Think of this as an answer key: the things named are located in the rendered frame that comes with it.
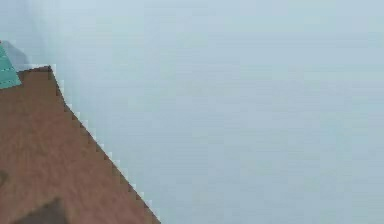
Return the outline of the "teal box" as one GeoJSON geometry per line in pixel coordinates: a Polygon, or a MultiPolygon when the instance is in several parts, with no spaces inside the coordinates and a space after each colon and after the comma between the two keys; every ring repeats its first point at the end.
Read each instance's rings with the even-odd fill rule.
{"type": "Polygon", "coordinates": [[[19,76],[0,43],[0,89],[11,88],[20,84],[19,76]]]}

